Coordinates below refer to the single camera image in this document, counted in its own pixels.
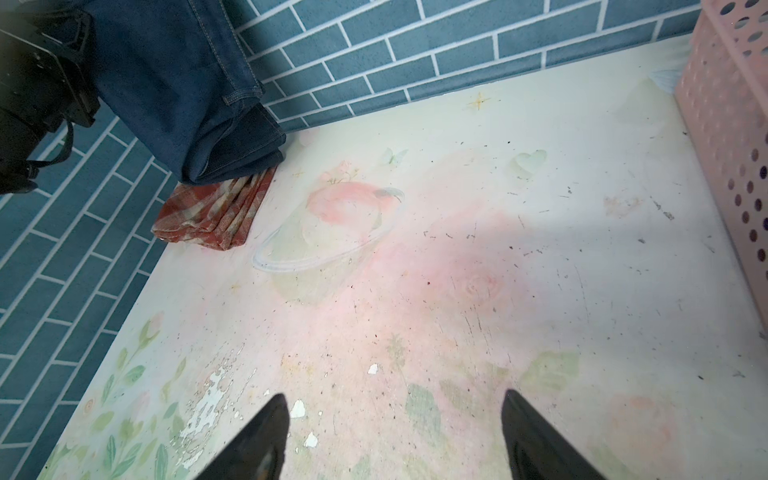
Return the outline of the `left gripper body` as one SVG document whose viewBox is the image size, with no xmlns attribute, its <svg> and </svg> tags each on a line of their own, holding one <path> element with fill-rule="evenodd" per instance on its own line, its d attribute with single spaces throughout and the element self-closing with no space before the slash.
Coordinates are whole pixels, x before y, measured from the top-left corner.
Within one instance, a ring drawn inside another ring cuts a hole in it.
<svg viewBox="0 0 768 480">
<path fill-rule="evenodd" d="M 74 126 L 100 109 L 86 74 L 91 16 L 79 9 L 1 14 L 1 193 L 37 188 L 71 156 Z"/>
</svg>

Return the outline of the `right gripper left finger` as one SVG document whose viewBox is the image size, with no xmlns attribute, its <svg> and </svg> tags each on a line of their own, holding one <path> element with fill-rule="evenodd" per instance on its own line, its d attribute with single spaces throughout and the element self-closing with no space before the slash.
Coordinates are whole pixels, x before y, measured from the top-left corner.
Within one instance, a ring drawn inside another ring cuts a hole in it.
<svg viewBox="0 0 768 480">
<path fill-rule="evenodd" d="M 290 413 L 274 395 L 197 475 L 197 480 L 278 480 L 285 462 Z"/>
</svg>

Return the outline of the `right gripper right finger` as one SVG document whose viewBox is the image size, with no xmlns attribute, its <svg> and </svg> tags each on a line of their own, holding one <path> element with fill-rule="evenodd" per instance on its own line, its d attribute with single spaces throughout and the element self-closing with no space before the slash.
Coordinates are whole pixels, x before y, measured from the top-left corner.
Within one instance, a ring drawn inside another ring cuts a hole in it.
<svg viewBox="0 0 768 480">
<path fill-rule="evenodd" d="M 505 392 L 501 424 L 513 479 L 605 479 L 517 390 Z"/>
</svg>

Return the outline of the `blue denim skirt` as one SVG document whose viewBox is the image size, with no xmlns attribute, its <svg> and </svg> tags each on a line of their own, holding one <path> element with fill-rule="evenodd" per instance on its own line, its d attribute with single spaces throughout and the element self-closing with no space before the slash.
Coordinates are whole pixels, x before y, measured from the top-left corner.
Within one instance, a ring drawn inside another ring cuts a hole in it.
<svg viewBox="0 0 768 480">
<path fill-rule="evenodd" d="M 221 1 L 77 1 L 92 18 L 99 96 L 188 185 L 277 166 L 286 135 L 262 105 Z"/>
</svg>

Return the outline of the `red plaid skirt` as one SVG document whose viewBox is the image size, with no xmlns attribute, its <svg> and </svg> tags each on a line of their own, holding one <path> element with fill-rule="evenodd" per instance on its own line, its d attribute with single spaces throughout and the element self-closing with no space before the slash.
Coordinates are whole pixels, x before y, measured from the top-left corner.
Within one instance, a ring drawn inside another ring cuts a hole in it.
<svg viewBox="0 0 768 480">
<path fill-rule="evenodd" d="M 226 251 L 246 243 L 276 169 L 206 186 L 177 185 L 151 232 L 168 243 Z"/>
</svg>

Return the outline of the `pink plastic basket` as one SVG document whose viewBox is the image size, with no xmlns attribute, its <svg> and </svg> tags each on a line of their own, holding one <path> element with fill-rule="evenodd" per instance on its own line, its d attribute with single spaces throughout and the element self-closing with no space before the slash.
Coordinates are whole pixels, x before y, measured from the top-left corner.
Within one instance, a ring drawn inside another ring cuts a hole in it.
<svg viewBox="0 0 768 480">
<path fill-rule="evenodd" d="M 767 315 L 767 3 L 705 1 L 675 87 L 752 297 Z"/>
</svg>

